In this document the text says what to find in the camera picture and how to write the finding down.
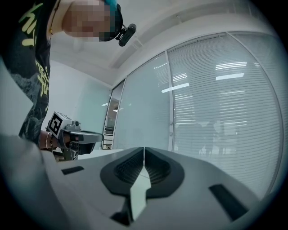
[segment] ceiling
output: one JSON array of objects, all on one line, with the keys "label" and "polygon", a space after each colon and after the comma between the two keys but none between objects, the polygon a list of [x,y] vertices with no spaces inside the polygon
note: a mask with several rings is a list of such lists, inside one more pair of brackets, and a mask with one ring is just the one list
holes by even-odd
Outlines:
[{"label": "ceiling", "polygon": [[225,13],[230,0],[118,0],[123,23],[137,25],[125,47],[116,40],[84,41],[65,33],[52,38],[51,59],[113,85],[118,68],[157,34],[177,24],[212,13]]}]

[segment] graphic t-shirt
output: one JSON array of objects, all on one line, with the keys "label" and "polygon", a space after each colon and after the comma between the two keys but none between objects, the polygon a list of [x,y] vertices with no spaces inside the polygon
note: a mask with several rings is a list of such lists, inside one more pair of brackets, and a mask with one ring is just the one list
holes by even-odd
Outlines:
[{"label": "graphic t-shirt", "polygon": [[33,102],[19,135],[38,145],[49,102],[50,41],[46,31],[56,0],[23,2],[25,7],[16,16],[2,57],[14,81]]}]

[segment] frosted glass panel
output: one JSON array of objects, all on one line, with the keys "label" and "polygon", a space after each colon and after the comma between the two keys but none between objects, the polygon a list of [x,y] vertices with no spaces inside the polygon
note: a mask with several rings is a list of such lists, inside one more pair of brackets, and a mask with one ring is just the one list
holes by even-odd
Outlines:
[{"label": "frosted glass panel", "polygon": [[168,88],[164,54],[127,77],[118,108],[113,149],[138,146],[168,149]]},{"label": "frosted glass panel", "polygon": [[[79,97],[78,107],[74,118],[81,123],[81,129],[97,133],[103,133],[109,95],[111,89],[89,79],[86,81]],[[95,144],[94,149],[101,147],[101,142]]]},{"label": "frosted glass panel", "polygon": [[279,156],[280,120],[267,76],[230,36],[169,53],[173,151],[206,160],[264,197]]}]

